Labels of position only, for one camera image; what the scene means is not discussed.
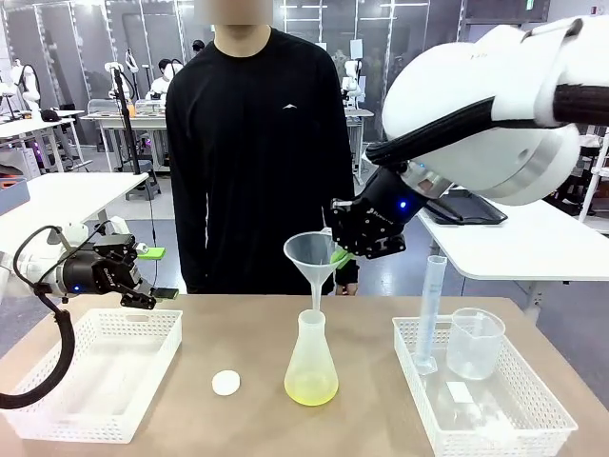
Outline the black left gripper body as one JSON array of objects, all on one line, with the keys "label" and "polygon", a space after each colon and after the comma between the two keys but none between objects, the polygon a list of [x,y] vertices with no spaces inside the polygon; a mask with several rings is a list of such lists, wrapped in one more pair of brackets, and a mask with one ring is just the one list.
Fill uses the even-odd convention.
[{"label": "black left gripper body", "polygon": [[133,235],[104,235],[95,243],[86,242],[55,271],[55,294],[135,296],[143,283],[136,258]]}]

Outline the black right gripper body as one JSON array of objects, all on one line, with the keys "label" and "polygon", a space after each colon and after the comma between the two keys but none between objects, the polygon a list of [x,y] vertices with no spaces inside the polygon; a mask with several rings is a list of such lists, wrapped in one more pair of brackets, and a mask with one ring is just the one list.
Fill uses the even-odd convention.
[{"label": "black right gripper body", "polygon": [[404,226],[427,202],[399,173],[378,168],[351,204],[355,231],[369,241],[401,235]]}]

